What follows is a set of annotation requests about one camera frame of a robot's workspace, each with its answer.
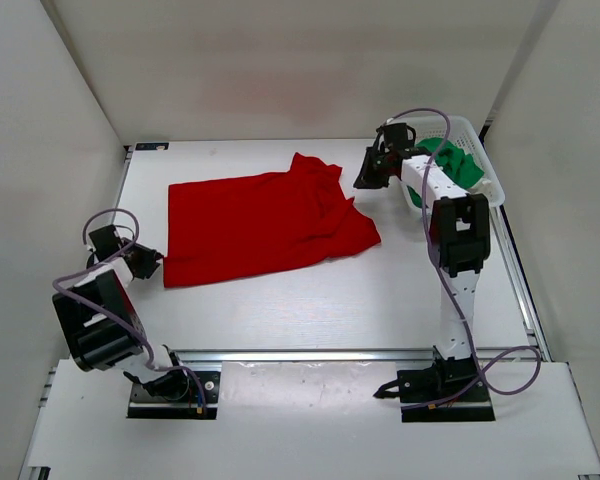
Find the red t shirt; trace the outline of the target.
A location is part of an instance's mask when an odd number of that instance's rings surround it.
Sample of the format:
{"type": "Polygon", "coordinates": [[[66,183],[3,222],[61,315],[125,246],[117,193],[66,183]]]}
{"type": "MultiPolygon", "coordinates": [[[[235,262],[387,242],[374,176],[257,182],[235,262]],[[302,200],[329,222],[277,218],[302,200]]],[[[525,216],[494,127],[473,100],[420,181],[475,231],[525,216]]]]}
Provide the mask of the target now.
{"type": "Polygon", "coordinates": [[[380,244],[342,169],[297,153],[285,172],[172,184],[163,284],[195,287],[309,267],[380,244]]]}

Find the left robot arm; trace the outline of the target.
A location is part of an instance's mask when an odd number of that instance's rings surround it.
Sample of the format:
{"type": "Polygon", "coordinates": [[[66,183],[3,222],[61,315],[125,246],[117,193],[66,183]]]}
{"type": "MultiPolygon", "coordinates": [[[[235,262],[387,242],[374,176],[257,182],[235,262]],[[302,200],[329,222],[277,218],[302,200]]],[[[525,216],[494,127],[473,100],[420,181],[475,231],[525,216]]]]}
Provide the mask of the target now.
{"type": "Polygon", "coordinates": [[[147,280],[163,255],[126,238],[95,242],[93,260],[82,271],[52,281],[52,302],[69,353],[85,371],[118,369],[168,400],[186,395],[190,377],[173,353],[156,352],[131,303],[127,288],[147,280]]]}

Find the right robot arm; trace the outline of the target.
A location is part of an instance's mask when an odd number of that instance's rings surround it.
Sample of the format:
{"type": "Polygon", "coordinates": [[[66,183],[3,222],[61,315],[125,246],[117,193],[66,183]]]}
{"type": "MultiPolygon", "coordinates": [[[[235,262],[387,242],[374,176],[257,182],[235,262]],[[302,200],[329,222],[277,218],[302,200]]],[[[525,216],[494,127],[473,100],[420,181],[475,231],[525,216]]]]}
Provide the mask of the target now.
{"type": "Polygon", "coordinates": [[[378,127],[354,187],[386,188],[395,177],[407,189],[421,189],[427,251],[441,283],[436,350],[445,360],[465,360],[472,354],[475,291],[491,252],[489,202],[449,178],[415,135],[404,122],[378,127]]]}

